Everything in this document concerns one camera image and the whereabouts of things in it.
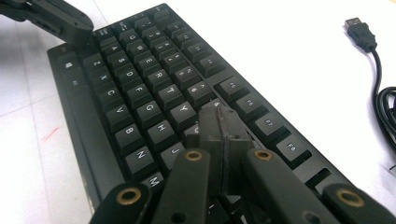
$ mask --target function key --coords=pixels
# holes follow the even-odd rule
[[[180,49],[186,49],[187,47],[198,43],[198,39],[191,32],[177,35],[172,39]]]
[[[135,124],[131,124],[115,134],[122,157],[129,155],[145,144]]]
[[[96,40],[101,48],[117,41],[109,26],[94,31],[94,35],[96,36]]]
[[[279,156],[291,169],[296,168],[311,156],[306,146],[294,134],[270,148],[280,152]]]
[[[189,46],[188,48],[184,49],[183,52],[193,63],[196,63],[211,54],[206,45],[201,42]]]
[[[160,5],[157,7],[154,7],[148,11],[148,14],[154,19],[158,20],[160,18],[166,17],[169,15],[169,10],[168,7],[164,5]]]
[[[267,113],[248,126],[266,146],[287,131],[273,113]]]
[[[252,93],[233,102],[231,107],[238,112],[239,117],[244,122],[257,118],[267,110]]]
[[[183,23],[177,21],[166,26],[164,31],[169,37],[173,39],[176,38],[176,36],[185,33],[187,31],[187,28],[184,26]]]
[[[204,77],[211,77],[225,68],[221,63],[221,58],[216,55],[210,55],[202,59],[196,64],[196,67]]]
[[[244,83],[237,77],[228,78],[218,84],[215,89],[227,103],[233,102],[248,93]]]

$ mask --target black keyboard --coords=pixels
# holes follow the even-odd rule
[[[349,183],[166,4],[94,31],[84,49],[62,44],[48,55],[93,209],[125,181],[161,192],[204,106],[234,109],[256,146],[318,194]]]

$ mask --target black cable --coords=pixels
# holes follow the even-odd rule
[[[378,125],[388,144],[396,153],[396,87],[387,87],[379,91],[382,79],[382,66],[378,53],[376,52],[375,36],[370,32],[366,23],[358,18],[346,21],[347,33],[355,43],[365,52],[371,52],[375,59],[376,81],[372,92],[373,109]],[[389,100],[393,99],[393,107],[390,107]]]

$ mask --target white surface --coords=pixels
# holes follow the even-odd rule
[[[96,28],[160,1],[68,1]],[[389,0],[168,1],[358,188],[396,215],[396,158],[375,123],[375,64],[344,21],[376,35],[381,89],[396,86],[396,4]],[[62,41],[0,17],[0,223],[87,223],[91,212],[50,71]]]

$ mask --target usb connector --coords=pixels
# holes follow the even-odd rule
[[[346,31],[356,45],[364,49],[366,53],[372,52],[376,48],[375,35],[371,33],[369,26],[365,22],[361,22],[359,18],[347,20]]]

